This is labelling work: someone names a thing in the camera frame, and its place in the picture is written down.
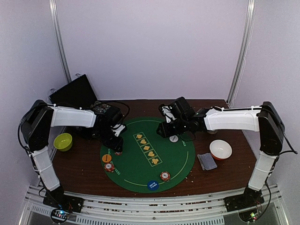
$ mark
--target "wooden table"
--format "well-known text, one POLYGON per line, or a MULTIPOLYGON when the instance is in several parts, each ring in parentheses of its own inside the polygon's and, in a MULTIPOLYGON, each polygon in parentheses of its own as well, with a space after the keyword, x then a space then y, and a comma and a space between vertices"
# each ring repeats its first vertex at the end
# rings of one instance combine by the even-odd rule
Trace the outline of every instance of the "wooden table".
MULTIPOLYGON (((141 116, 161 117, 158 106, 169 104, 171 100, 127 100, 131 108, 127 119, 141 116)), ((227 107, 224 100, 189 100, 195 110, 217 105, 227 107)), ((119 106, 125 113, 126 108, 119 106)), ((195 159, 191 173, 179 185, 160 193, 141 194, 123 189, 105 174, 100 161, 101 143, 87 141, 73 134, 73 147, 67 152, 56 152, 53 166, 64 189, 89 195, 115 197, 170 197, 207 194, 245 187, 251 177, 256 158, 242 131, 219 130, 217 134, 197 133, 194 141, 196 154, 209 152, 209 145, 215 139, 227 141, 232 147, 232 155, 224 161, 216 161, 217 169, 203 171, 195 159)))

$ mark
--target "blue poker chip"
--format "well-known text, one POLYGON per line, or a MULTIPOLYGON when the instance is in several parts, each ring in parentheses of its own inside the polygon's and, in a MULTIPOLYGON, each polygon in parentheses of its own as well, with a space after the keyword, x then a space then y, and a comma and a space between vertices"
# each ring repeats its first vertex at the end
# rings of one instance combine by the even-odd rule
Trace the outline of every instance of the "blue poker chip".
POLYGON ((156 191, 159 188, 159 183, 156 180, 150 180, 147 187, 150 191, 156 191))

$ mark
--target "green felt mat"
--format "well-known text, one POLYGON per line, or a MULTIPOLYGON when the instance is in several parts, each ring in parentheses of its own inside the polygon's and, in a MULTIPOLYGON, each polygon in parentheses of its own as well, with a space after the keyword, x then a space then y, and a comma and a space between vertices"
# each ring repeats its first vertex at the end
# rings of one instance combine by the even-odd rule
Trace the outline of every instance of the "green felt mat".
POLYGON ((102 146, 100 156, 109 154, 114 164, 114 172, 106 172, 111 180, 119 186, 139 193, 154 193, 170 189, 191 171, 195 161, 193 142, 179 139, 173 143, 169 138, 162 138, 156 129, 163 120, 153 117, 140 117, 128 120, 127 131, 121 134, 124 138, 123 153, 120 156, 102 146), (161 172, 169 172, 171 179, 164 182, 161 172), (157 190, 149 190, 147 184, 155 180, 159 184, 157 190))

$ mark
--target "yellow heart symbol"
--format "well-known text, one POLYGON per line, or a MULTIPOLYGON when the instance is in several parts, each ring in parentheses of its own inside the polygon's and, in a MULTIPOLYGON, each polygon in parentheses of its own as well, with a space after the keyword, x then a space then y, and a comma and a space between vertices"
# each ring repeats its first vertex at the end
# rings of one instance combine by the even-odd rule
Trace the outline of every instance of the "yellow heart symbol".
POLYGON ((151 152, 149 152, 148 156, 153 157, 155 155, 154 155, 153 151, 151 151, 151 152))
POLYGON ((157 164, 158 163, 158 159, 157 158, 153 158, 152 159, 152 163, 157 164))

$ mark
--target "metal grate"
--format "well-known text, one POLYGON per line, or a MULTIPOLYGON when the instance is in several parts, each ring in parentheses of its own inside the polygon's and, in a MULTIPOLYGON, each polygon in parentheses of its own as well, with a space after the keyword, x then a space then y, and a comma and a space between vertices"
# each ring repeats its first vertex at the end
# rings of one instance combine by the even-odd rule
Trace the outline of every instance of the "metal grate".
MULTIPOLYGON (((104 220, 99 219, 93 219, 93 218, 86 218, 82 216, 77 216, 76 218, 76 224, 79 225, 140 225, 141 223, 114 223, 114 222, 106 222, 104 220)), ((154 225, 154 224, 160 224, 160 225, 225 225, 224 218, 223 217, 216 217, 216 218, 210 218, 210 219, 201 219, 198 221, 191 221, 188 223, 143 223, 143 225, 154 225)))
POLYGON ((39 214, 43 214, 46 216, 49 216, 51 211, 49 208, 43 207, 43 206, 39 206, 39 205, 33 205, 31 208, 31 211, 39 213, 39 214))

